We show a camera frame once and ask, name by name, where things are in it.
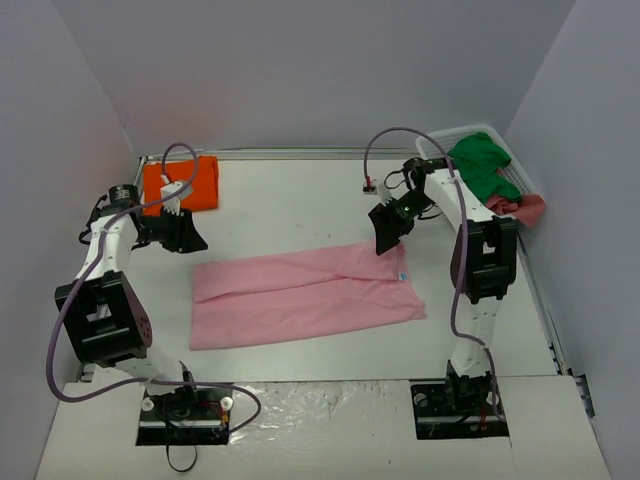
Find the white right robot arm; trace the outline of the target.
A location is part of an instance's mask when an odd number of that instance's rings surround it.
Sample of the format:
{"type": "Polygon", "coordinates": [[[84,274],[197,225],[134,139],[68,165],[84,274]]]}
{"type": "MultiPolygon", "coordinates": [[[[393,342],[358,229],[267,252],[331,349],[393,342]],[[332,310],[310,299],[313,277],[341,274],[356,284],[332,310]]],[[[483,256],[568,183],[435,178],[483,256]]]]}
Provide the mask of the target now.
{"type": "Polygon", "coordinates": [[[364,180],[363,191],[380,199],[369,212],[376,253],[398,246],[431,207],[456,230],[450,262],[450,328],[456,345],[447,363],[443,398],[450,410],[465,413],[496,389],[488,349],[497,311],[516,278],[518,226],[485,207],[447,159],[412,158],[399,173],[407,187],[399,198],[383,183],[364,180]]]}

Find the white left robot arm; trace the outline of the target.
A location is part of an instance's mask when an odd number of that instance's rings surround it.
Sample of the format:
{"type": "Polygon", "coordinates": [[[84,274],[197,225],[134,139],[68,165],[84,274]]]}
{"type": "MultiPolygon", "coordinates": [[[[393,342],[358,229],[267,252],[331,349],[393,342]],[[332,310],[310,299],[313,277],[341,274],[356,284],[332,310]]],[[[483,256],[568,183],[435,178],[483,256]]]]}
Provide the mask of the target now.
{"type": "Polygon", "coordinates": [[[151,396],[165,397],[165,406],[179,418],[195,415],[201,393],[187,367],[166,355],[154,342],[150,318],[126,276],[134,250],[157,243],[171,253],[207,249],[197,232],[193,213],[181,202],[190,192],[183,182],[163,187],[157,215],[144,214],[136,186],[116,185],[94,205],[80,240],[88,251],[75,279],[56,288],[59,316],[47,352],[46,376],[51,392],[73,402],[57,386],[54,348],[61,332],[77,359],[128,374],[151,396]]]}

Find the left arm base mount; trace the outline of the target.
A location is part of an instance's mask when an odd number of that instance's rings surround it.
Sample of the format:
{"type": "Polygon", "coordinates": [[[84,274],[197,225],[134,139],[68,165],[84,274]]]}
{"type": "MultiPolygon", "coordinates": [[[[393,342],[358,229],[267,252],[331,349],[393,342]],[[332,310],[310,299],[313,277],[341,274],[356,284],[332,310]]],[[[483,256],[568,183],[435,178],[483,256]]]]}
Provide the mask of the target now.
{"type": "Polygon", "coordinates": [[[232,407],[230,388],[184,387],[161,396],[145,392],[136,445],[227,445],[232,407]]]}

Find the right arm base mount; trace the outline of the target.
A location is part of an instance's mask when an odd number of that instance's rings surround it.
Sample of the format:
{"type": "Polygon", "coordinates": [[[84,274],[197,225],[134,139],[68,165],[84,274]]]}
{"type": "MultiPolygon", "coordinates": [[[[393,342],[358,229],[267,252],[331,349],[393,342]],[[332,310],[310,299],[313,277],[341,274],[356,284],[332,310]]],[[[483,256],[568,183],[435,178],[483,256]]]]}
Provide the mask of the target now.
{"type": "Polygon", "coordinates": [[[495,415],[491,401],[474,400],[456,410],[440,380],[410,383],[416,438],[420,441],[508,438],[509,427],[495,415]]]}

